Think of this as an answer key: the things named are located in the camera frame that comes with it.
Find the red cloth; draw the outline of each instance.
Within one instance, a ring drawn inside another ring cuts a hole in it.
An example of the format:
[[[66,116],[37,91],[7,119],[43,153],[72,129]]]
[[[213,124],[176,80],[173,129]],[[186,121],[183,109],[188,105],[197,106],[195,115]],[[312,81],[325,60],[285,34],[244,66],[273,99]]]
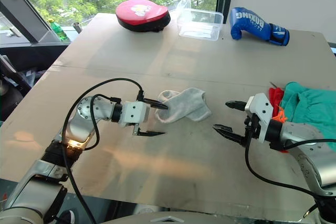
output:
[[[277,116],[279,113],[279,106],[282,98],[284,97],[284,91],[281,88],[270,88],[268,90],[269,101],[273,106],[273,114],[272,117]]]

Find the red punching mitt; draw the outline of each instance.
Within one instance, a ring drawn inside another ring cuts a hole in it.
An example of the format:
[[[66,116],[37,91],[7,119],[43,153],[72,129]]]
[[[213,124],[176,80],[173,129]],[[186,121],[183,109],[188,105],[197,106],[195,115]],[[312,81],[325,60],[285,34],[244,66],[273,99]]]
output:
[[[149,0],[128,0],[115,11],[119,24],[131,31],[161,31],[170,22],[167,7]]]

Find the white sock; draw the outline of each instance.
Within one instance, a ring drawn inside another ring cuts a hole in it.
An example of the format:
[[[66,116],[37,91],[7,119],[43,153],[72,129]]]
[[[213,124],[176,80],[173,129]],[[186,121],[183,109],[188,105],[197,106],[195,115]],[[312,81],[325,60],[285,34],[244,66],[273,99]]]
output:
[[[162,123],[172,123],[183,117],[199,122],[211,115],[205,103],[205,92],[197,88],[188,88],[181,93],[165,90],[158,100],[169,107],[168,110],[156,110],[155,117]]]

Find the green bottle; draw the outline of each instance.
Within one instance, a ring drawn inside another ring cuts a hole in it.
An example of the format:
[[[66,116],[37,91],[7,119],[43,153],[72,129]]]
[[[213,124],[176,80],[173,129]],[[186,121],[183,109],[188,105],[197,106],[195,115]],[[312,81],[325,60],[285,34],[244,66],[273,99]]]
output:
[[[50,26],[52,30],[57,34],[57,36],[60,38],[60,40],[65,40],[68,38],[66,33],[63,31],[60,25],[58,25],[52,18],[48,19],[48,22],[50,22]]]

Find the orange object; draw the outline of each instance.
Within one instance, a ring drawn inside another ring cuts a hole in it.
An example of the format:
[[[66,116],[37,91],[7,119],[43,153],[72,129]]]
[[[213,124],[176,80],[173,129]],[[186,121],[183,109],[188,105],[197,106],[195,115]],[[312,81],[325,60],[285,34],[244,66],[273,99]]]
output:
[[[284,123],[288,118],[285,116],[285,111],[283,110],[282,107],[279,106],[279,113],[277,116],[274,116],[272,119],[276,120],[280,123]]]

